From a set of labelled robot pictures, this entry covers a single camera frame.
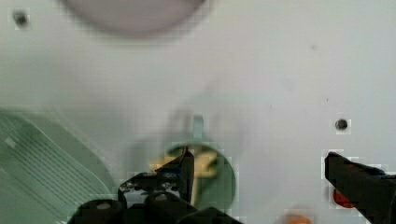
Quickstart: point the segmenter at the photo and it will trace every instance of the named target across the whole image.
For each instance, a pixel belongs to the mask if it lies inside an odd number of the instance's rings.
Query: white surface
[[[29,8],[27,31],[11,19],[20,7]],[[1,0],[0,104],[45,111],[85,134],[116,179],[147,169],[144,147],[201,113],[238,169],[232,216],[365,223],[329,202],[321,157],[344,149],[396,170],[396,2],[212,7],[183,35],[142,41],[98,34],[56,1]],[[350,134],[336,134],[340,118],[353,123]],[[130,155],[143,159],[128,164]]]

